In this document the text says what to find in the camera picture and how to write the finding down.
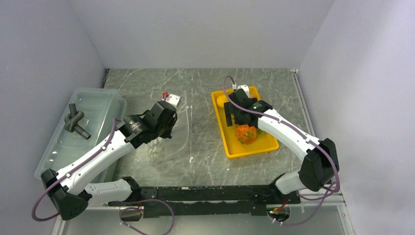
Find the clear polka-dot zip bag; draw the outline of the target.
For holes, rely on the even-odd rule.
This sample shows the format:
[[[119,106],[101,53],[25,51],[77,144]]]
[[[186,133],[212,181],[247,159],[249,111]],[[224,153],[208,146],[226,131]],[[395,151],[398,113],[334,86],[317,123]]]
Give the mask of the clear polka-dot zip bag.
[[[189,106],[180,106],[177,114],[178,120],[172,128],[171,139],[159,137],[147,145],[146,153],[150,159],[167,161],[185,149],[190,133],[188,109]]]

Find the orange toy pineapple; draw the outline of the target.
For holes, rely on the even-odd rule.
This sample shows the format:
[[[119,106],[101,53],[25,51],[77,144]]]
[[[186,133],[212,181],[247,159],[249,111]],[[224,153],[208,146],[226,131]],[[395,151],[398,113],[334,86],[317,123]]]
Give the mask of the orange toy pineapple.
[[[247,124],[237,125],[235,128],[235,137],[241,144],[251,144],[257,138],[257,129]]]

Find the yellow plastic tray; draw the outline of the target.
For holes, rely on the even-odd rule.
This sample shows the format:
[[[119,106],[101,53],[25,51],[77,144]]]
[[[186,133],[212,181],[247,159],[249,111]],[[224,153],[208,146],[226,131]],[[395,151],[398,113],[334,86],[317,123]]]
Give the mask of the yellow plastic tray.
[[[236,125],[227,127],[224,109],[219,108],[216,105],[217,97],[223,94],[224,93],[222,90],[213,91],[211,93],[211,98],[221,133],[222,142],[224,144],[224,149],[228,158],[232,159],[260,153],[269,153],[279,149],[279,143],[277,139],[270,134],[257,135],[257,138],[253,143],[241,144],[235,137]]]

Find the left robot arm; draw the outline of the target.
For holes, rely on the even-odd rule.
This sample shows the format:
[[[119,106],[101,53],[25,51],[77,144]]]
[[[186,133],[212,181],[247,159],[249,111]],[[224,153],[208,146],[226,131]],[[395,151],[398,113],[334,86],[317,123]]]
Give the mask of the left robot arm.
[[[104,140],[68,166],[41,174],[48,196],[63,220],[80,215],[88,206],[121,204],[133,206],[142,198],[141,188],[132,177],[106,183],[92,183],[103,170],[124,155],[157,138],[170,139],[178,119],[180,97],[170,95],[157,101],[140,115],[113,121]]]

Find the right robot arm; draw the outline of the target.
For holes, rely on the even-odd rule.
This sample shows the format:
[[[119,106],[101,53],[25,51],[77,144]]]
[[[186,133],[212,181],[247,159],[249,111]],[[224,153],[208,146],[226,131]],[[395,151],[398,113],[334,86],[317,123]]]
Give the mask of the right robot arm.
[[[243,88],[226,95],[226,113],[235,124],[247,124],[264,131],[287,146],[301,161],[298,171],[278,176],[270,189],[270,198],[282,203],[289,193],[308,189],[319,191],[331,179],[339,183],[339,164],[336,146],[332,140],[320,140],[294,126],[283,118],[272,105],[251,98]]]

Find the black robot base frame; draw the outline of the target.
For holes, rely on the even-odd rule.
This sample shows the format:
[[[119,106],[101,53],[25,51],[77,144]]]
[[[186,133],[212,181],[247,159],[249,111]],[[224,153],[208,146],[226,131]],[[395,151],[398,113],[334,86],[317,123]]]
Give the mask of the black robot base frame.
[[[111,199],[110,207],[143,208],[144,218],[185,215],[250,214],[266,216],[272,207],[297,205],[295,192],[281,194],[272,185],[238,186],[133,186],[133,194],[125,200]]]

